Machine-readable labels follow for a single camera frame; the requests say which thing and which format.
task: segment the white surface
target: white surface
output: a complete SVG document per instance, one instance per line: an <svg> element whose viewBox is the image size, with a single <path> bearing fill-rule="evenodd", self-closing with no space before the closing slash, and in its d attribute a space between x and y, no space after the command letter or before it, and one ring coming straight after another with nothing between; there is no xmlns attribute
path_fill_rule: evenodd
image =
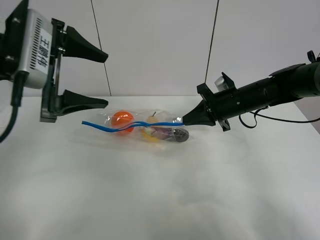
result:
<svg viewBox="0 0 320 240"><path fill-rule="evenodd" d="M107 99L109 109L181 116L200 101ZM185 143L152 144L81 125L95 110L54 124L39 111L39 98L24 98L0 146L0 239L320 239L320 135L310 124L259 118L247 129L233 118L228 132L190 126ZM264 113L306 119L293 103Z"/></svg>
<svg viewBox="0 0 320 240"><path fill-rule="evenodd" d="M319 0L222 0L208 82L225 72L242 87L308 62L308 51L320 52L319 9Z"/></svg>
<svg viewBox="0 0 320 240"><path fill-rule="evenodd" d="M197 95L216 0L93 0L113 96Z"/></svg>
<svg viewBox="0 0 320 240"><path fill-rule="evenodd" d="M294 103L308 120L320 118L320 97L306 97ZM320 121L313 122L312 125L320 134Z"/></svg>
<svg viewBox="0 0 320 240"><path fill-rule="evenodd" d="M5 18L20 2L0 1L0 16ZM51 18L64 21L66 26L74 27L86 40L99 48L90 0L29 0L29 8L35 9L49 21ZM78 94L109 96L104 65L80 58L62 58L59 92L62 93L65 89ZM41 96L41 91L26 89L24 95Z"/></svg>

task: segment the gray object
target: gray object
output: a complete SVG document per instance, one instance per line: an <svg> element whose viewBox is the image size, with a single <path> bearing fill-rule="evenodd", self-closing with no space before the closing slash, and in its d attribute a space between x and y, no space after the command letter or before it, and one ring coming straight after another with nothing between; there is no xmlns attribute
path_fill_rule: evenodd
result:
<svg viewBox="0 0 320 240"><path fill-rule="evenodd" d="M28 9L21 58L17 70L29 72L25 87L42 89L46 84L52 31L53 26L48 20L35 10Z"/></svg>
<svg viewBox="0 0 320 240"><path fill-rule="evenodd" d="M227 90L229 88L228 84L226 83L225 79L223 76L219 77L215 82L214 82L216 88L218 89L219 92L222 92L224 90Z"/></svg>

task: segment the orange ball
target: orange ball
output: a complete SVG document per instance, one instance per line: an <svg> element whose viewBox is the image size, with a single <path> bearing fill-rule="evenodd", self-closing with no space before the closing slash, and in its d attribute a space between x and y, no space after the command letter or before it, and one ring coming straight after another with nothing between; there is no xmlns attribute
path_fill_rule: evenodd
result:
<svg viewBox="0 0 320 240"><path fill-rule="evenodd" d="M129 123L133 122L134 119L135 119L134 116L130 112L118 111L112 117L111 126L114 129L119 129L119 128L122 128L122 127L128 125ZM134 128L130 127L126 130L118 131L117 133L120 135L127 135L127 134L131 133L133 130L134 130Z"/></svg>

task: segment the blue cable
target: blue cable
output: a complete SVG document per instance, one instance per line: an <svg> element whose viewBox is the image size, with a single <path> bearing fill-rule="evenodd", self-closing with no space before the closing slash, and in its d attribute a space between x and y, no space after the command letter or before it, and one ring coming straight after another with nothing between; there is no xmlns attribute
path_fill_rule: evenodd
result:
<svg viewBox="0 0 320 240"><path fill-rule="evenodd" d="M99 129L108 133L115 133L115 132L120 132L120 131L124 131L130 128L134 128L134 127L151 127L151 126L183 126L184 124L181 122L156 122L156 123L148 123L145 121L134 121L131 122L130 125L126 128L124 127L120 127L120 128L110 128L110 127L105 127L105 126L101 126L92 122L88 122L88 121L82 121L83 125L87 125L90 127L93 127L95 129Z"/></svg>

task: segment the white table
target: white table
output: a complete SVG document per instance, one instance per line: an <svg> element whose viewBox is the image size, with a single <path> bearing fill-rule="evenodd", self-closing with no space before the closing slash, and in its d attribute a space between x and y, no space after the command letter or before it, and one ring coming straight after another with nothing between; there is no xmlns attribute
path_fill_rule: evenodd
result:
<svg viewBox="0 0 320 240"><path fill-rule="evenodd" d="M109 109L183 116L200 97L107 97ZM258 119L231 131L190 126L181 144L110 137L81 125L97 110L39 122L25 97L0 146L1 240L320 239L320 135ZM293 103L265 115L306 120ZM252 123L253 116L244 119Z"/></svg>

